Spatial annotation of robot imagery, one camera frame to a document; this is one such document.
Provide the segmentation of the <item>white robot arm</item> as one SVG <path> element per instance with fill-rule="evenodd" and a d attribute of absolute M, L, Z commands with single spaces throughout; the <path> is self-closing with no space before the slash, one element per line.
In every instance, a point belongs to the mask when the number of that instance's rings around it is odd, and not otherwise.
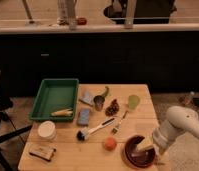
<path fill-rule="evenodd" d="M 136 147 L 137 152 L 154 148 L 162 155 L 175 140 L 189 132 L 199 139 L 199 116 L 193 109 L 172 106 L 166 112 L 166 119 L 150 136 L 146 136 Z"/>

